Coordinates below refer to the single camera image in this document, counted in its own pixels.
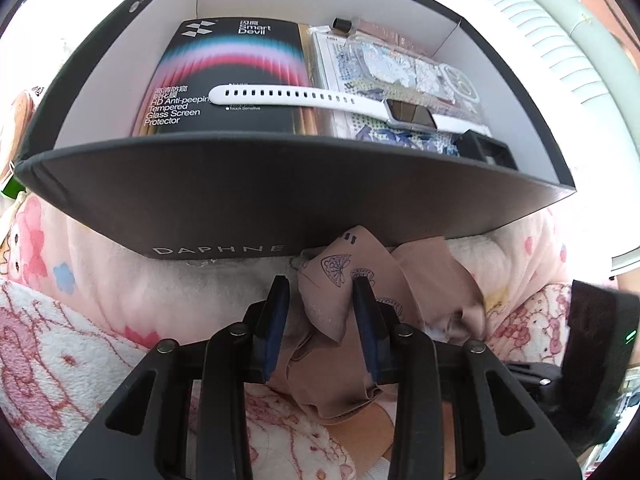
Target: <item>white watch strap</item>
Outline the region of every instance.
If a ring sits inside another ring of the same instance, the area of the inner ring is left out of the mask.
[[[383,102],[359,95],[284,85],[219,85],[209,92],[215,105],[310,106],[362,114],[387,122],[390,117]]]

